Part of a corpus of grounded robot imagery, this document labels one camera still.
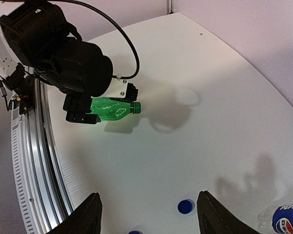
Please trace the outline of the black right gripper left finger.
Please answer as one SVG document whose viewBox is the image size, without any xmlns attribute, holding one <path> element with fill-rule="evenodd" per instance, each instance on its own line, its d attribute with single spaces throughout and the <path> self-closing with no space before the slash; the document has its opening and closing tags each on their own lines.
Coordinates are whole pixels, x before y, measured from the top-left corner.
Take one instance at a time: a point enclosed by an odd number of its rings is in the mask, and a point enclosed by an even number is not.
<svg viewBox="0 0 293 234">
<path fill-rule="evenodd" d="M 100 234 L 102 211 L 99 193 L 91 193 L 68 218 L 48 234 Z"/>
</svg>

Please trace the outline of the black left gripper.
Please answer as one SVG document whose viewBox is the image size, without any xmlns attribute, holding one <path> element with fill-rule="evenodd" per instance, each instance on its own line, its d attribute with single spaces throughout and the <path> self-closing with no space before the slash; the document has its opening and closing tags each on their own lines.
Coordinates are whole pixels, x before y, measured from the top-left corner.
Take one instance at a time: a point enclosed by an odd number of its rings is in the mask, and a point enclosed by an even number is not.
<svg viewBox="0 0 293 234">
<path fill-rule="evenodd" d="M 65 96 L 63 110 L 66 111 L 65 120 L 71 123 L 96 124 L 101 122 L 97 114 L 91 113 L 92 98 L 86 94 Z"/>
</svg>

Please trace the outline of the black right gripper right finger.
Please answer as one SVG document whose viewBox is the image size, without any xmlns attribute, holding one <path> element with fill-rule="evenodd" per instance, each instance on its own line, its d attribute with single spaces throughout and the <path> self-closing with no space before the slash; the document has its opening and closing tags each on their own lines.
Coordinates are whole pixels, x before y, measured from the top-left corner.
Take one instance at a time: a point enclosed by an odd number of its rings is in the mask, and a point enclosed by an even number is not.
<svg viewBox="0 0 293 234">
<path fill-rule="evenodd" d="M 208 191 L 199 193 L 197 214 L 202 234 L 258 234 L 236 218 Z"/>
</svg>

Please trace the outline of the green plastic bottle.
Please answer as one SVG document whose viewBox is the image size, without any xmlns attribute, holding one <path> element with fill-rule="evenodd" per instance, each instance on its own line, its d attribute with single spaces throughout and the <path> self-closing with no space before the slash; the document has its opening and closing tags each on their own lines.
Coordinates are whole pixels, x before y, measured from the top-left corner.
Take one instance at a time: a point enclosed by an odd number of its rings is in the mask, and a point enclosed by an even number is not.
<svg viewBox="0 0 293 234">
<path fill-rule="evenodd" d="M 140 102 L 122 102 L 110 98 L 94 98 L 91 102 L 91 114 L 97 115 L 101 121 L 118 121 L 130 114 L 140 114 Z"/>
</svg>

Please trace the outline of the blue Pepsi bottle cap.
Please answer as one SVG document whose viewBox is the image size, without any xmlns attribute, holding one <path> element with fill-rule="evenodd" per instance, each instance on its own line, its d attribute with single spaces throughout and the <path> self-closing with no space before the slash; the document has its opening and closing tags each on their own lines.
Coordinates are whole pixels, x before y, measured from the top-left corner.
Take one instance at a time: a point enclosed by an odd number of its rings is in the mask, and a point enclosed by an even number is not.
<svg viewBox="0 0 293 234">
<path fill-rule="evenodd" d="M 195 208 L 195 205 L 191 199 L 184 199 L 178 203 L 178 212 L 183 215 L 190 214 Z"/>
</svg>

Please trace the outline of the clear Pepsi bottle blue label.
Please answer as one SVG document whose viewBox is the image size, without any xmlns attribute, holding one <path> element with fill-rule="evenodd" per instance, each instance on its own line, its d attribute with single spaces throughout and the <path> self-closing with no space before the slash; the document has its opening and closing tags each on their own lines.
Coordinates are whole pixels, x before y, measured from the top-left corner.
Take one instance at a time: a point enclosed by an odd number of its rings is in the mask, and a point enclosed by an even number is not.
<svg viewBox="0 0 293 234">
<path fill-rule="evenodd" d="M 293 234 L 293 204 L 267 207 L 259 213 L 257 223 L 265 234 Z"/>
</svg>

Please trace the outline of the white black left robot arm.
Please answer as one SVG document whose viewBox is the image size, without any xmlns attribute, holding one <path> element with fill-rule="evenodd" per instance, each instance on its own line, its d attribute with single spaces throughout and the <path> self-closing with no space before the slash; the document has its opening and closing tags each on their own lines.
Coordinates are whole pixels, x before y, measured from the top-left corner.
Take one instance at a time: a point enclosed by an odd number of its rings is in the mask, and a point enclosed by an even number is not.
<svg viewBox="0 0 293 234">
<path fill-rule="evenodd" d="M 93 98 L 103 95 L 112 81 L 109 57 L 83 41 L 62 9 L 47 1 L 27 1 L 0 16 L 0 91 L 15 92 L 21 113 L 33 106 L 33 80 L 55 86 L 66 95 L 66 120 L 96 124 Z"/>
</svg>

